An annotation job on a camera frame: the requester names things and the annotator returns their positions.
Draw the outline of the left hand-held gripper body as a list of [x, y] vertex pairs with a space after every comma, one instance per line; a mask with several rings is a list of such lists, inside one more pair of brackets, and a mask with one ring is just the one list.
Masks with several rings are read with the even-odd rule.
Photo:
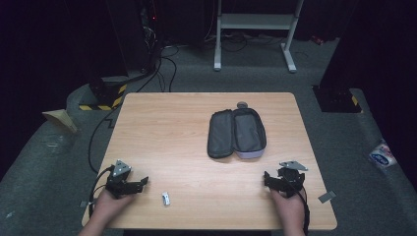
[[114, 198], [119, 199], [121, 196], [135, 193], [135, 185], [127, 181], [130, 172], [131, 167], [120, 159], [113, 165], [113, 169], [107, 177], [105, 189]]

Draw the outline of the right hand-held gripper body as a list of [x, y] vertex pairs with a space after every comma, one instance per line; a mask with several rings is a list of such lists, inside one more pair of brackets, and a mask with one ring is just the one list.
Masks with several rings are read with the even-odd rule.
[[277, 170], [278, 176], [283, 182], [280, 192], [284, 192], [286, 197], [292, 197], [304, 188], [305, 171], [308, 168], [295, 160], [282, 161]]

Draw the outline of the person's left hand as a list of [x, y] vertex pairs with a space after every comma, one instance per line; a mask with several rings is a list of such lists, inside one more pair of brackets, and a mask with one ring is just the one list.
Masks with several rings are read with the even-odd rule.
[[117, 217], [124, 208], [135, 199], [134, 195], [123, 196], [115, 199], [107, 190], [103, 190], [95, 202], [90, 222], [95, 225], [105, 227], [115, 217]]

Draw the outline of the person's right hand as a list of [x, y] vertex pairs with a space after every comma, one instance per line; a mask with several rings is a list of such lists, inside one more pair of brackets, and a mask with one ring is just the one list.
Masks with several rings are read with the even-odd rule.
[[294, 195], [290, 198], [284, 198], [279, 192], [274, 190], [271, 190], [270, 194], [275, 203], [283, 234], [285, 229], [302, 229], [304, 231], [305, 192], [301, 191], [300, 195]]

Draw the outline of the grey tape strip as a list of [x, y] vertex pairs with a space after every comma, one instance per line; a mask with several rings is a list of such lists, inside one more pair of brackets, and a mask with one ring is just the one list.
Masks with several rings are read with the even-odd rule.
[[319, 201], [324, 204], [330, 200], [332, 200], [333, 198], [336, 197], [336, 193], [335, 191], [329, 191], [321, 196], [319, 196]]

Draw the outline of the open grey zipper pouch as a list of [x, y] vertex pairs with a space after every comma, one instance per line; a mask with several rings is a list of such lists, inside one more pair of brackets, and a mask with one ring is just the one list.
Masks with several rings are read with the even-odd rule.
[[226, 109], [211, 115], [207, 153], [224, 158], [236, 153], [240, 158], [258, 158], [264, 154], [267, 136], [258, 112], [252, 108]]

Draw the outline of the beige cardboard piece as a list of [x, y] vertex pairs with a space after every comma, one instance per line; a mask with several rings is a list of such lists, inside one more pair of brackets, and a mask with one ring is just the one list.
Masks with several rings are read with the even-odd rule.
[[78, 132], [78, 127], [65, 109], [44, 111], [42, 115], [55, 126], [73, 134]]

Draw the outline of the black yellow striped stand base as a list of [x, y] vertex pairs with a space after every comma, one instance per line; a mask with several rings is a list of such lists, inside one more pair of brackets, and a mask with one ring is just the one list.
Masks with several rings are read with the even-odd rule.
[[106, 83], [102, 78], [95, 78], [88, 84], [79, 108], [84, 111], [113, 110], [121, 104], [126, 88], [126, 84]]

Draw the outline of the black stand base yellow mark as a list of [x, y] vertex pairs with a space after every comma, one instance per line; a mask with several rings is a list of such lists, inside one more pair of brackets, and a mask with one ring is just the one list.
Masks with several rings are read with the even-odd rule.
[[323, 112], [361, 113], [362, 108], [356, 96], [349, 89], [334, 89], [313, 86], [316, 100]]

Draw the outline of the white blue tissue packet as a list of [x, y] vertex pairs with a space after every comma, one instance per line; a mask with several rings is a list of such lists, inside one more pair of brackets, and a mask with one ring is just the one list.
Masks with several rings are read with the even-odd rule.
[[369, 153], [369, 158], [382, 169], [391, 167], [397, 163], [395, 156], [392, 154], [387, 142], [384, 139], [381, 139]]

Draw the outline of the white metal stand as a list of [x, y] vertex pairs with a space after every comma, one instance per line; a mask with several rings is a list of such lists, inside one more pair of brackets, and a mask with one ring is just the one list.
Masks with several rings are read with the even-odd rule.
[[217, 0], [216, 36], [213, 69], [221, 70], [221, 31], [222, 30], [286, 30], [287, 37], [280, 44], [288, 71], [296, 73], [297, 68], [290, 52], [295, 30], [298, 25], [304, 0], [297, 0], [293, 14], [232, 14], [222, 12], [222, 0]]

